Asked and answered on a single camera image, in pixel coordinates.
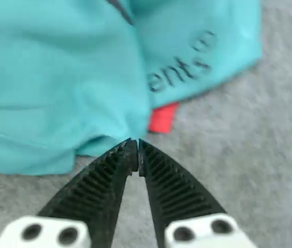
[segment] red tag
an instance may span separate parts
hole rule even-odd
[[[156,133],[169,133],[178,103],[172,103],[153,110],[149,130]]]

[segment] clothing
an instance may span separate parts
hole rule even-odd
[[[67,173],[261,56],[258,0],[120,4],[0,1],[0,173]]]

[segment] gray carpet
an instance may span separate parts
hole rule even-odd
[[[291,248],[292,0],[264,0],[263,27],[257,67],[182,103],[173,131],[148,140],[202,181],[259,247]],[[0,175],[0,232],[36,213],[71,177]],[[136,176],[126,186],[113,247],[156,247]]]

